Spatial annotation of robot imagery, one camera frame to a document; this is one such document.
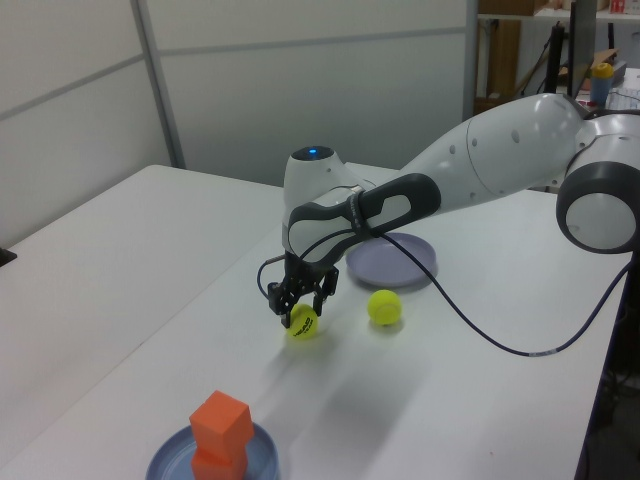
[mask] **shelf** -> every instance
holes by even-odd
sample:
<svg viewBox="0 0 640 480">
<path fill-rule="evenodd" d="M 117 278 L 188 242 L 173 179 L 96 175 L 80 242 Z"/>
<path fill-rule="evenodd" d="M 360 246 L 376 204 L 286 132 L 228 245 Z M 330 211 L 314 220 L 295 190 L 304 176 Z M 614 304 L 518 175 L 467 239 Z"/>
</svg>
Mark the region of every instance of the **shelf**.
<svg viewBox="0 0 640 480">
<path fill-rule="evenodd" d="M 493 15 L 490 13 L 478 14 L 479 19 L 483 20 L 566 20 L 569 21 L 568 10 L 554 10 L 553 8 L 543 8 L 534 16 L 524 15 Z M 640 15 L 626 15 L 624 13 L 609 13 L 601 10 L 596 14 L 598 23 L 625 23 L 631 25 L 640 25 Z"/>
</svg>

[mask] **blue plate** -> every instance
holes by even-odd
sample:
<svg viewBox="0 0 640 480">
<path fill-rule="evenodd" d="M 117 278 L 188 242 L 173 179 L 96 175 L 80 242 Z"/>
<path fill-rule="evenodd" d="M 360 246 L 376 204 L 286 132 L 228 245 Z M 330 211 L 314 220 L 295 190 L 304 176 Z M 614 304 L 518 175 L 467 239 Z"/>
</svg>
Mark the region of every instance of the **blue plate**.
<svg viewBox="0 0 640 480">
<path fill-rule="evenodd" d="M 278 478 L 278 452 L 271 437 L 253 424 L 255 435 L 247 444 L 247 471 L 243 480 Z M 196 441 L 191 427 L 185 427 L 167 440 L 156 452 L 147 469 L 147 480 L 194 480 L 191 459 Z"/>
</svg>

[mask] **plate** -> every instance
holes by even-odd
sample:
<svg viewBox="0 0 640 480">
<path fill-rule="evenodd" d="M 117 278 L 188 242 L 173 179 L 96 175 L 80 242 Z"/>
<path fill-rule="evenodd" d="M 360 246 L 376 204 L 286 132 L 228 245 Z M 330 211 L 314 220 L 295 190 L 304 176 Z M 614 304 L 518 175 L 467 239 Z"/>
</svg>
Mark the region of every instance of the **plate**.
<svg viewBox="0 0 640 480">
<path fill-rule="evenodd" d="M 435 274 L 436 251 L 420 237 L 389 233 L 427 270 Z M 347 268 L 358 280 L 382 288 L 398 288 L 425 282 L 426 276 L 413 261 L 384 238 L 374 238 L 347 254 Z"/>
<path fill-rule="evenodd" d="M 278 452 L 269 434 L 253 424 L 255 435 L 247 444 L 247 470 L 243 480 L 278 478 Z M 196 441 L 191 427 L 185 427 L 167 440 L 156 452 L 147 469 L 147 480 L 194 480 L 191 459 Z"/>
</svg>

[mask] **gray partition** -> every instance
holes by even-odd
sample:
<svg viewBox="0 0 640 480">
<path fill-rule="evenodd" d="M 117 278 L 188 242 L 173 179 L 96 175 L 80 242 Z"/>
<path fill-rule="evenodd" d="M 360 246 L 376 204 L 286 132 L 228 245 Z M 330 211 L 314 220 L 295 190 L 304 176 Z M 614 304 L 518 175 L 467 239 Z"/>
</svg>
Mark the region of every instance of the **gray partition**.
<svg viewBox="0 0 640 480">
<path fill-rule="evenodd" d="M 139 4 L 188 169 L 281 185 L 308 144 L 398 168 L 473 88 L 474 1 Z"/>
</svg>

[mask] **stacked blocks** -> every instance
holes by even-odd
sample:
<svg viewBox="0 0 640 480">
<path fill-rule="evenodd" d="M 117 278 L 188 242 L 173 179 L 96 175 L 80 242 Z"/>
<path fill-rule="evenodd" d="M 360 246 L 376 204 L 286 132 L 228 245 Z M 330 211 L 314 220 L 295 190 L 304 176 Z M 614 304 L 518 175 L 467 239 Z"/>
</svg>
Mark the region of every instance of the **stacked blocks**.
<svg viewBox="0 0 640 480">
<path fill-rule="evenodd" d="M 245 447 L 253 438 L 249 406 L 216 391 L 190 417 L 196 441 L 191 469 L 196 480 L 241 480 Z"/>
</svg>

